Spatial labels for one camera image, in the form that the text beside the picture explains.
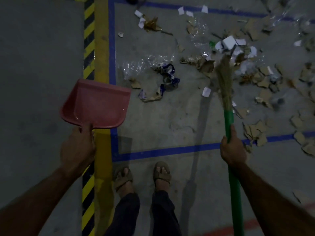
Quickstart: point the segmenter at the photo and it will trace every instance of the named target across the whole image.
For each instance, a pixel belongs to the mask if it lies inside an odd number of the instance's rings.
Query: left hand
[[[68,140],[61,145],[61,170],[66,177],[79,178],[93,162],[95,152],[92,124],[84,123],[82,129],[74,127]]]

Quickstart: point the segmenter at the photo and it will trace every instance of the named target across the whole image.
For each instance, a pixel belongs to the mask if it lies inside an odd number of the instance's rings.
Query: green broom handle
[[[234,115],[232,111],[224,111],[225,134],[227,142],[231,139],[231,124],[234,123]],[[239,189],[239,181],[229,167],[229,182],[231,191],[231,205],[234,236],[244,236],[244,222],[242,212],[241,193]]]

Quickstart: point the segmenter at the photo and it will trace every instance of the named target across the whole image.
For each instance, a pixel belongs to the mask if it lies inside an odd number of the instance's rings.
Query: dustpan
[[[131,89],[79,79],[60,110],[66,122],[93,128],[110,129],[120,126],[128,109]]]

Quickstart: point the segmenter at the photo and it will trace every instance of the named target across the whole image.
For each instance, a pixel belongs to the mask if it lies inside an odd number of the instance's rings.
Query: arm
[[[73,129],[61,147],[61,166],[0,211],[3,236],[38,235],[49,215],[86,167],[94,159],[95,144],[91,126]]]
[[[221,156],[239,179],[265,235],[315,235],[315,219],[264,182],[245,163],[242,141],[231,126],[231,141],[223,137]]]

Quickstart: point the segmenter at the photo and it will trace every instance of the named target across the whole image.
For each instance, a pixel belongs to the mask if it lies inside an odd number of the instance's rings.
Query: broom bristles
[[[223,108],[232,111],[232,68],[230,67],[230,56],[225,55],[216,68],[218,82],[221,89]]]

